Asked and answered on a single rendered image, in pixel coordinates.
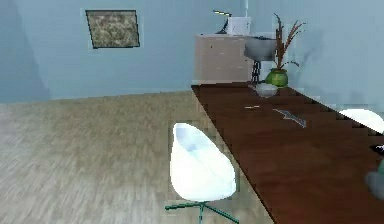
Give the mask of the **white egg chair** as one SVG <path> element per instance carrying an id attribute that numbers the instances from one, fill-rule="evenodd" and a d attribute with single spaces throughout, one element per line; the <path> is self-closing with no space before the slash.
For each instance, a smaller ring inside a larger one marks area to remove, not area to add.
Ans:
<path id="1" fill-rule="evenodd" d="M 383 134 L 384 119 L 377 113 L 368 109 L 344 109 L 340 113 L 354 121 L 367 126 L 368 128 Z"/>
<path id="2" fill-rule="evenodd" d="M 170 182 L 186 203 L 166 205 L 166 210 L 199 208 L 198 224 L 203 224 L 204 209 L 239 220 L 212 207 L 210 202 L 231 197 L 237 190 L 236 172 L 229 158 L 199 128 L 188 123 L 175 123 L 172 128 Z"/>

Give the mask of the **beige chest of drawers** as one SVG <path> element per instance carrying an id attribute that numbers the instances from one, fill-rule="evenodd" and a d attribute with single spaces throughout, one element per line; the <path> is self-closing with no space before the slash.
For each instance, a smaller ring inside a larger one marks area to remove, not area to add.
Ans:
<path id="1" fill-rule="evenodd" d="M 250 81 L 253 62 L 244 56 L 247 39 L 223 34 L 196 35 L 192 84 Z"/>

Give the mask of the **grey bowl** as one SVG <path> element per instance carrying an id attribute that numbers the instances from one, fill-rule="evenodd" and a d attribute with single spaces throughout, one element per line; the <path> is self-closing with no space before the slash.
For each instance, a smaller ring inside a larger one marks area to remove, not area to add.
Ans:
<path id="1" fill-rule="evenodd" d="M 278 88 L 275 85 L 261 83 L 256 85 L 256 92 L 260 97 L 269 98 L 277 93 Z"/>

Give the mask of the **grey shell chair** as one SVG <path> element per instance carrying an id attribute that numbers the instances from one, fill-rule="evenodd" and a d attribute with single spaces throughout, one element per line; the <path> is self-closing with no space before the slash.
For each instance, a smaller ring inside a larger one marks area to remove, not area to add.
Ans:
<path id="1" fill-rule="evenodd" d="M 253 61 L 251 82 L 260 82 L 260 69 L 262 61 L 274 61 L 276 40 L 263 36 L 250 37 L 245 42 L 244 55 Z"/>

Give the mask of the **black desk lamp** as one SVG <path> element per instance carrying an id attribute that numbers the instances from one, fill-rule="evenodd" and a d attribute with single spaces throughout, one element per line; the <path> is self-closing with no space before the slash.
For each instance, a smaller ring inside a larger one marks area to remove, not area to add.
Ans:
<path id="1" fill-rule="evenodd" d="M 214 14 L 222 15 L 222 16 L 225 17 L 225 21 L 224 21 L 224 23 L 223 23 L 222 28 L 221 28 L 219 31 L 217 31 L 215 34 L 220 34 L 220 35 L 222 35 L 222 34 L 227 34 L 228 19 L 229 19 L 230 17 L 232 17 L 232 13 L 224 12 L 224 11 L 220 11 L 220 10 L 215 10 L 215 9 L 212 10 L 212 12 L 213 12 Z"/>

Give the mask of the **white box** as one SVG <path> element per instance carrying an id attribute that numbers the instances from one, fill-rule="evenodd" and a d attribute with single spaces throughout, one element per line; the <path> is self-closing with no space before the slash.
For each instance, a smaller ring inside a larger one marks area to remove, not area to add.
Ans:
<path id="1" fill-rule="evenodd" d="M 250 17 L 229 17 L 227 33 L 229 35 L 248 36 L 250 34 Z"/>

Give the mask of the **grey flat utensil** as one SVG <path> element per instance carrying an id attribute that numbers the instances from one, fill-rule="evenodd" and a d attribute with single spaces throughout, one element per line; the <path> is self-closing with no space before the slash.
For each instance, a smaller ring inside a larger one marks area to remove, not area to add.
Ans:
<path id="1" fill-rule="evenodd" d="M 296 117 L 295 115 L 293 115 L 291 112 L 289 112 L 288 110 L 282 110 L 282 109 L 276 109 L 276 112 L 280 113 L 283 115 L 283 118 L 285 120 L 292 120 L 292 121 L 295 121 L 297 124 L 299 124 L 302 128 L 306 128 L 307 125 L 306 125 L 306 121 L 304 119 L 301 119 L 299 117 Z"/>

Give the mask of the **green potted reddish plant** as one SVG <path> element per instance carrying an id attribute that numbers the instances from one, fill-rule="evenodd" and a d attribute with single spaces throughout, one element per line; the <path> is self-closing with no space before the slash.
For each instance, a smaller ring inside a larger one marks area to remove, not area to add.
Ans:
<path id="1" fill-rule="evenodd" d="M 293 39 L 299 34 L 302 33 L 301 27 L 305 25 L 305 22 L 299 22 L 296 20 L 290 31 L 288 32 L 287 37 L 284 37 L 284 25 L 278 14 L 275 14 L 277 19 L 277 28 L 275 29 L 275 51 L 274 51 L 274 64 L 275 66 L 270 69 L 265 82 L 276 86 L 277 88 L 285 88 L 288 86 L 289 78 L 288 71 L 285 68 L 287 64 L 293 64 L 296 67 L 299 67 L 300 64 L 296 61 L 285 61 L 284 57 L 287 53 L 289 46 L 291 45 Z"/>

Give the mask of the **dark brown wooden table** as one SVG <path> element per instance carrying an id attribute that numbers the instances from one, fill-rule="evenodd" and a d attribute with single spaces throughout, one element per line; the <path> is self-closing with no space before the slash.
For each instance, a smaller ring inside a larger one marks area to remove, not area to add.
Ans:
<path id="1" fill-rule="evenodd" d="M 384 224 L 384 200 L 365 183 L 384 135 L 291 88 L 271 98 L 245 83 L 193 91 L 275 224 Z"/>

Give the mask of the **grey green blurry object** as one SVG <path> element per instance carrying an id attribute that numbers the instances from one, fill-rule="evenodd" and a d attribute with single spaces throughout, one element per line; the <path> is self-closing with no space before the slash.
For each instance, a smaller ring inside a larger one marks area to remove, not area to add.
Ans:
<path id="1" fill-rule="evenodd" d="M 365 183 L 375 198 L 384 200 L 384 159 L 380 161 L 376 171 L 369 171 L 366 174 Z"/>

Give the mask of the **framed brown wall picture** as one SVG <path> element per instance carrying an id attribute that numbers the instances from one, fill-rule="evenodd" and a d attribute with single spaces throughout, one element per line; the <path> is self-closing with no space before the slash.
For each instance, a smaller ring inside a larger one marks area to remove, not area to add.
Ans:
<path id="1" fill-rule="evenodd" d="M 140 46 L 135 10 L 86 10 L 85 13 L 94 49 Z"/>

